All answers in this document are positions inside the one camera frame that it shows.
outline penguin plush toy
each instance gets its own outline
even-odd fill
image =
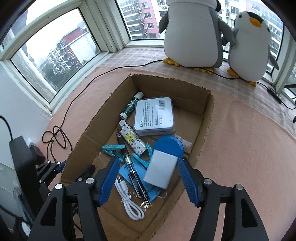
[[[218,0],[167,0],[168,12],[159,22],[159,33],[165,29],[164,62],[202,68],[219,68],[223,61],[221,32],[235,45],[231,28],[219,18]]]
[[[278,70],[279,66],[270,52],[271,33],[263,19],[252,12],[240,12],[232,29],[235,46],[230,43],[227,70],[232,76],[241,77],[256,86],[267,67],[268,59]],[[227,38],[222,38],[225,46]]]

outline cardboard box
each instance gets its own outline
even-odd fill
[[[136,74],[128,76],[93,117],[67,160],[61,176],[62,183],[73,182],[74,177],[90,164],[94,164],[97,169],[107,165],[110,157],[101,152],[102,146],[117,144],[119,114],[138,91],[143,92],[145,98],[172,98],[176,129],[174,135],[181,139],[185,155],[191,165],[195,165],[211,122],[214,97],[210,90],[181,80]],[[134,113],[126,120],[131,126],[133,118]],[[142,137],[142,140],[153,146],[158,138]],[[167,188],[167,197],[156,198],[152,207],[145,211],[145,218],[133,221],[126,214],[120,195],[113,187],[108,202],[98,208],[108,240],[148,241],[162,225],[183,191],[184,186],[176,168]],[[142,203],[135,195],[132,195],[132,200],[138,205]]]

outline teal clip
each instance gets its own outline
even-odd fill
[[[102,151],[110,156],[116,156],[119,158],[120,162],[124,163],[123,156],[116,150],[121,150],[125,145],[105,145],[102,147]]]
[[[149,153],[149,161],[144,161],[142,160],[140,157],[137,156],[136,153],[133,153],[133,158],[145,169],[147,170],[148,166],[149,166],[149,163],[150,163],[150,160],[152,158],[152,149],[150,147],[150,145],[148,143],[146,143],[146,148],[147,148],[147,151]]]

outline silver bolt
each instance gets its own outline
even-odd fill
[[[63,184],[56,184],[55,189],[60,190],[63,187]]]
[[[212,184],[212,180],[209,178],[204,179],[204,183],[207,185],[211,185]]]
[[[244,189],[243,186],[240,185],[240,184],[236,184],[236,185],[235,185],[235,188],[236,188],[237,190],[240,190],[240,191]]]
[[[88,178],[86,181],[85,181],[87,184],[92,184],[94,182],[94,179],[92,177]]]

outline usb cable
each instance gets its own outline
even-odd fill
[[[144,212],[137,204],[135,204],[131,200],[131,196],[128,193],[128,186],[126,185],[125,180],[121,180],[120,177],[118,177],[118,179],[119,182],[116,179],[114,185],[121,196],[121,202],[123,202],[124,208],[126,209],[128,216],[135,221],[143,219],[145,217]]]

